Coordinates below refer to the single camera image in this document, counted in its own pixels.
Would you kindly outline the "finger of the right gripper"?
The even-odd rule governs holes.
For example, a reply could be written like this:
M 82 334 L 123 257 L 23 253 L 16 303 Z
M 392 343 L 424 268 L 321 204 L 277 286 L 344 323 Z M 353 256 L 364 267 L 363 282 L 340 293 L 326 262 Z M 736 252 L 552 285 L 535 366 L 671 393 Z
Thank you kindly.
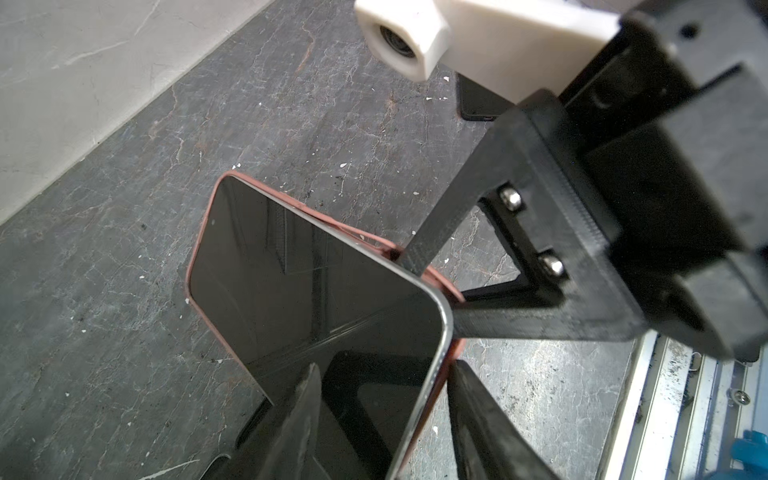
M 568 277 L 554 292 L 531 290 L 469 299 L 454 308 L 463 338 L 622 342 L 643 335 L 648 321 L 607 249 L 578 246 L 556 257 Z
M 551 254 L 568 276 L 614 276 L 617 221 L 578 163 L 582 140 L 559 99 L 539 90 L 497 118 L 399 256 L 421 273 L 474 207 L 519 268 L 542 276 Z

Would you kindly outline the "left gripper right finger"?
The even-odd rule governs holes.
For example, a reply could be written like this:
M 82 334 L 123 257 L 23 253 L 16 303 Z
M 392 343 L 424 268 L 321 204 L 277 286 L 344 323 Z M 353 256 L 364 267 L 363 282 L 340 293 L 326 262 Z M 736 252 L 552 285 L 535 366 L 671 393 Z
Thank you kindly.
M 557 475 L 513 426 L 472 368 L 451 365 L 447 384 L 460 479 L 555 479 Z

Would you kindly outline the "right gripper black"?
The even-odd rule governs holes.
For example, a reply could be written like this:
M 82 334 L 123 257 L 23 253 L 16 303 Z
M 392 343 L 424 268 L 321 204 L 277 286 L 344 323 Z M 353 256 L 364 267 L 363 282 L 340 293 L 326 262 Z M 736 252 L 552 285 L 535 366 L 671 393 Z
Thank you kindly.
M 645 1 L 564 90 L 579 161 L 651 326 L 703 354 L 767 342 L 767 5 Z

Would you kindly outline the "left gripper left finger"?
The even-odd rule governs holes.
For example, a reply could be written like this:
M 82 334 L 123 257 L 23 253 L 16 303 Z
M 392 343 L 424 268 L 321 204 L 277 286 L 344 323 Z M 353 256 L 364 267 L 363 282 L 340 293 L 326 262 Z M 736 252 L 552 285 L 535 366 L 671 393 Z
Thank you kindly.
M 259 409 L 257 422 L 231 454 L 217 456 L 203 479 L 322 479 L 315 457 L 321 406 L 321 377 L 311 363 L 282 404 Z

